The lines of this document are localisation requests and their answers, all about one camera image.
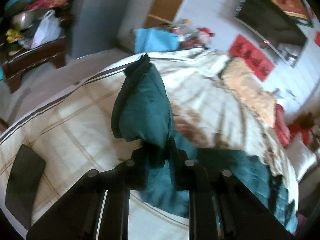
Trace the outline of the dark green quilted jacket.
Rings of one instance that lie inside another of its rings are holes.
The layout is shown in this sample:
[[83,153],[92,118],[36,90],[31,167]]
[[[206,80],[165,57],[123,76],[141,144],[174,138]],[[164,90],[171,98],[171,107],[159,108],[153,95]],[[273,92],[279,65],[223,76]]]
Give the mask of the dark green quilted jacket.
[[274,216],[288,232],[297,228],[298,184],[273,128],[240,102],[221,78],[232,59],[220,51],[189,56],[145,54],[124,71],[113,107],[116,138],[178,149],[210,174],[230,170],[265,205],[269,177],[281,176]]

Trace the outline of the cream floral checked bedspread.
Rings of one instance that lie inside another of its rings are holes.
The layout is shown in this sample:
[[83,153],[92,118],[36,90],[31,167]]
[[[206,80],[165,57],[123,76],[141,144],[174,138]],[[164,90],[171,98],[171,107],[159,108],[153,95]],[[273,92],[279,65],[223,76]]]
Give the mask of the cream floral checked bedspread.
[[[159,71],[165,98],[170,101],[176,144],[195,159],[197,147],[215,148],[204,162],[227,168],[264,204],[270,194],[269,178],[282,177],[275,217],[289,231],[297,228],[298,183],[292,164],[273,130],[276,101],[254,81],[251,96],[258,111],[250,110],[219,80],[219,68],[243,67],[228,63],[221,52],[178,51],[151,53]],[[106,171],[129,159],[142,144],[117,139],[111,131],[112,109],[125,81],[123,67],[134,55],[116,62],[98,77],[80,82],[29,112],[1,135],[1,197],[22,144],[46,161],[32,209],[36,222],[88,170]],[[174,192],[169,168],[156,170],[152,187],[134,192],[130,203],[130,238],[185,239],[186,192]]]

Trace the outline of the white square pillow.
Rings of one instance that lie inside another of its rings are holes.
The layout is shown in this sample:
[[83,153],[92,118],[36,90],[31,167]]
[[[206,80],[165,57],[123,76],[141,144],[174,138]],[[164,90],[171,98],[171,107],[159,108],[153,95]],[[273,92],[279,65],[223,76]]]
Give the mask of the white square pillow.
[[294,168],[296,180],[300,182],[308,169],[317,163],[317,157],[304,144],[301,133],[294,137],[285,151]]

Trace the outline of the red heart-shaped cushion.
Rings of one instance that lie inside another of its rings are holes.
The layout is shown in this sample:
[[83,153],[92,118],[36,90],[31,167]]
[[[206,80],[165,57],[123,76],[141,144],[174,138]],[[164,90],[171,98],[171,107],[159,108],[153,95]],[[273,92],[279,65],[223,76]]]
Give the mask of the red heart-shaped cushion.
[[287,147],[291,141],[291,133],[287,124],[285,123],[284,109],[279,104],[276,104],[275,108],[274,130],[276,132],[280,144],[283,147]]

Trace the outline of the peach fringed pillow cover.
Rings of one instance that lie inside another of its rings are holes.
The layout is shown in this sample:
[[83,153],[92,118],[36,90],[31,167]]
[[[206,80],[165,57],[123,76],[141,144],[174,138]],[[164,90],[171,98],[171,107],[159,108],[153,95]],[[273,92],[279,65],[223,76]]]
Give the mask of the peach fringed pillow cover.
[[223,70],[223,83],[268,127],[276,122],[276,98],[254,79],[254,73],[240,57],[233,58]]

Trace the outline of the red banner with black characters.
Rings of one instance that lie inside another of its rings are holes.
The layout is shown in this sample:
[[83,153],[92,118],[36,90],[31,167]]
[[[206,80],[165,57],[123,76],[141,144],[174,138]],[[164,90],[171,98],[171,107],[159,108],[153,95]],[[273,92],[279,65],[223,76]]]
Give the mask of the red banner with black characters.
[[264,82],[274,69],[274,64],[268,57],[240,34],[235,38],[228,52],[232,56],[244,59],[261,82]]

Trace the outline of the dark wooden side table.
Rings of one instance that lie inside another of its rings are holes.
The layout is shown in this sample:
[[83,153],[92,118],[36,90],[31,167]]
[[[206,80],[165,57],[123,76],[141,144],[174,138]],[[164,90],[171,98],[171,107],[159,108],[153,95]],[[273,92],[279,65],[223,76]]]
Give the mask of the dark wooden side table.
[[22,76],[44,63],[52,63],[59,69],[66,65],[66,36],[62,31],[59,38],[35,49],[22,49],[15,55],[9,55],[7,41],[1,40],[1,68],[3,80],[12,93],[21,86]]

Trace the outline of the pig plush toy red hat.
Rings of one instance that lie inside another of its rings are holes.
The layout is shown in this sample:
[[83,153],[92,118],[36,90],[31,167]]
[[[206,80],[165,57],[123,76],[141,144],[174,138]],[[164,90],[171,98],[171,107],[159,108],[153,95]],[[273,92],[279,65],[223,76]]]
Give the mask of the pig plush toy red hat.
[[200,44],[204,46],[210,45],[213,37],[215,37],[215,33],[208,28],[198,28],[197,39]]

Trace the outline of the blue paper bag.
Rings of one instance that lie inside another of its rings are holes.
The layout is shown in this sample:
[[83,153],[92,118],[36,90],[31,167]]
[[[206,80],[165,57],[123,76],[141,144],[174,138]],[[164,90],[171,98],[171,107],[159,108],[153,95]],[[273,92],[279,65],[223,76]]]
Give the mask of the blue paper bag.
[[178,36],[166,30],[140,28],[136,31],[136,54],[157,51],[176,51],[179,45]]

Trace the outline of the white plastic bag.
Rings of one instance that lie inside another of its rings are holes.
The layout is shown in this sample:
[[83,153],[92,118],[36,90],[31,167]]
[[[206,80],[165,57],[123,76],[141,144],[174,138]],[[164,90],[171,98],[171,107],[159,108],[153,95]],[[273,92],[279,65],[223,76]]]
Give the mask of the white plastic bag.
[[61,27],[59,18],[55,16],[55,11],[50,10],[43,16],[35,35],[33,36],[31,49],[35,49],[43,44],[54,41],[60,37]]

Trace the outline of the grey refrigerator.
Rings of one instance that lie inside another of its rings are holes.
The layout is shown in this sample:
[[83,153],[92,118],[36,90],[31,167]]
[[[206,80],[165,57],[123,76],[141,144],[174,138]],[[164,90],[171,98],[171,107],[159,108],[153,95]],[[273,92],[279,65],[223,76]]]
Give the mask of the grey refrigerator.
[[74,0],[71,56],[80,58],[115,47],[129,0]]

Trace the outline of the wall-mounted black television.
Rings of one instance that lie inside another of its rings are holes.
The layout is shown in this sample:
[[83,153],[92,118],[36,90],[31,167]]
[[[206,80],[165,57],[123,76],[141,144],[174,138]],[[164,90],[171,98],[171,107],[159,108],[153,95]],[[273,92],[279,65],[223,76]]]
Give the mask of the wall-mounted black television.
[[271,0],[240,0],[233,16],[270,47],[282,61],[296,66],[308,38]]

